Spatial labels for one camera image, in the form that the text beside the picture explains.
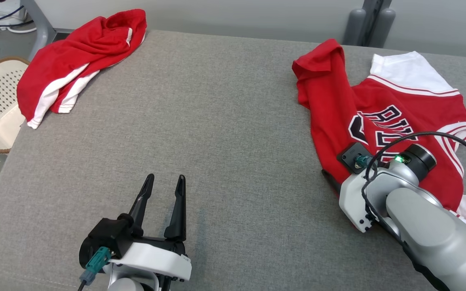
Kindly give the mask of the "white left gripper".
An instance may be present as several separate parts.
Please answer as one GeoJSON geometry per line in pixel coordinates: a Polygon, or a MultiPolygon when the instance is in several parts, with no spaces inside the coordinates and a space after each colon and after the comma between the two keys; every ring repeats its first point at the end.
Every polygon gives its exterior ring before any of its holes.
{"type": "MultiPolygon", "coordinates": [[[[150,173],[134,201],[129,215],[133,237],[144,235],[142,223],[152,195],[154,174],[150,173]]],[[[172,282],[188,281],[192,262],[186,253],[186,178],[180,175],[174,192],[176,201],[165,239],[143,237],[121,253],[111,251],[111,291],[169,291],[172,282]]]]}

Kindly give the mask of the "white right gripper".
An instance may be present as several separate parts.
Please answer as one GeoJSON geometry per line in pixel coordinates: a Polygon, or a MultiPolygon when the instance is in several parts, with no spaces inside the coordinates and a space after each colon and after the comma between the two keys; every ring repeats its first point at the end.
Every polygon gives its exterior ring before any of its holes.
{"type": "Polygon", "coordinates": [[[362,233],[368,232],[373,223],[379,221],[377,213],[383,217],[383,185],[382,171],[371,169],[369,174],[362,169],[360,173],[352,173],[339,184],[325,169],[322,176],[339,197],[339,206],[354,227],[362,233]]]}

